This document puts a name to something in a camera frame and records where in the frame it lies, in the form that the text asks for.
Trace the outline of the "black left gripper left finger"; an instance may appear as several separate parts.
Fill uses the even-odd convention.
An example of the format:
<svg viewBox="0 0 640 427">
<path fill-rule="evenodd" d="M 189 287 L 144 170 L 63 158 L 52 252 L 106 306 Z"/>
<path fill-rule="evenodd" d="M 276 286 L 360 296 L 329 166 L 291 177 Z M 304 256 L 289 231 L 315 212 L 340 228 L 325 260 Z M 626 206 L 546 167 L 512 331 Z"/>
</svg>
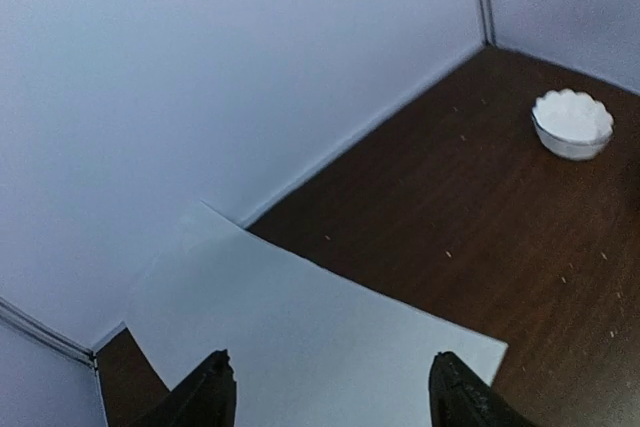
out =
<svg viewBox="0 0 640 427">
<path fill-rule="evenodd" d="M 134 426 L 233 427 L 237 383 L 227 350 L 204 359 Z"/>
</svg>

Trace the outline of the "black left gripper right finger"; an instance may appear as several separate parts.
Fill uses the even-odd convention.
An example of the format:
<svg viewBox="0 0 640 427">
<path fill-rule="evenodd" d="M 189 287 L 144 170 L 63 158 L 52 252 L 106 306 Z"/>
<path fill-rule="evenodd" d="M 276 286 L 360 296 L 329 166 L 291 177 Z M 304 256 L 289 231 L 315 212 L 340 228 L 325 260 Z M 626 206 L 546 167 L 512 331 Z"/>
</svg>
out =
<svg viewBox="0 0 640 427">
<path fill-rule="evenodd" d="M 439 352 L 430 368 L 434 427 L 534 427 L 454 352 Z"/>
</svg>

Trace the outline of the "white wrapping paper sheet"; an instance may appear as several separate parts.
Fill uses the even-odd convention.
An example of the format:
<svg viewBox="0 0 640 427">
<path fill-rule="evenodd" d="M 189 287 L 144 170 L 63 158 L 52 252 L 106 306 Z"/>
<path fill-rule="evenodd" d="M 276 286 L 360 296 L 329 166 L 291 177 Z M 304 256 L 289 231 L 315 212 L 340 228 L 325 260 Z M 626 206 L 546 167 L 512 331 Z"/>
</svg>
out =
<svg viewBox="0 0 640 427">
<path fill-rule="evenodd" d="M 503 341 L 331 273 L 189 207 L 132 291 L 125 323 L 168 388 L 229 353 L 240 426 L 427 426 L 434 357 L 491 382 Z"/>
</svg>

